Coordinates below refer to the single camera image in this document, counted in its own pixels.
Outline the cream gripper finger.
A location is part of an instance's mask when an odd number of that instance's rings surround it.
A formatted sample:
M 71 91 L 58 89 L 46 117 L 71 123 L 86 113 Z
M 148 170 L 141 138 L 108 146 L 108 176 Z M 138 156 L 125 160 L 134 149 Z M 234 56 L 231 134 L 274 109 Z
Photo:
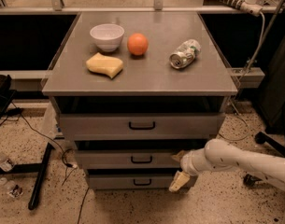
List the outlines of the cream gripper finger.
M 177 162 L 180 162 L 181 159 L 183 158 L 183 156 L 186 154 L 186 151 L 185 150 L 181 150 L 180 152 L 178 152 L 177 154 L 173 154 L 171 156 L 171 158 L 174 160 L 174 161 L 177 161 Z
M 190 176 L 183 171 L 177 171 L 169 186 L 169 190 L 171 192 L 176 192 L 180 190 L 184 185 L 186 185 L 190 181 Z

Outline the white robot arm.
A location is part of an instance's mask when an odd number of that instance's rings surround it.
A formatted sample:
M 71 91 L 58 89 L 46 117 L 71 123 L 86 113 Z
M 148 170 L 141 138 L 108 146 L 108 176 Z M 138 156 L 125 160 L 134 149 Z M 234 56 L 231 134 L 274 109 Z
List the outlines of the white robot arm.
M 231 171 L 235 168 L 246 171 L 262 181 L 285 191 L 285 158 L 242 150 L 220 139 L 209 140 L 203 148 L 180 151 L 177 155 L 180 171 L 169 186 L 176 192 L 193 176 L 204 171 Z

